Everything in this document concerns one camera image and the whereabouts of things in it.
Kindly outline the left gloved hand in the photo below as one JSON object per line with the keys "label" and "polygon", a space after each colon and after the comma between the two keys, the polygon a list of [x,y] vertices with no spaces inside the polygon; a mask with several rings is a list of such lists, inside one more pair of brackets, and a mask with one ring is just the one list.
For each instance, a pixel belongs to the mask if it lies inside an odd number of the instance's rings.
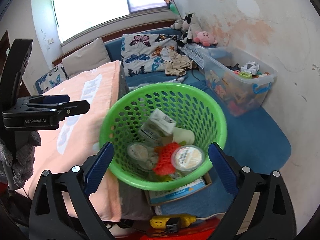
{"label": "left gloved hand", "polygon": [[34,172],[35,148],[41,146],[41,137],[38,131],[28,132],[27,136],[15,155],[1,140],[1,183],[11,190],[24,187]]}

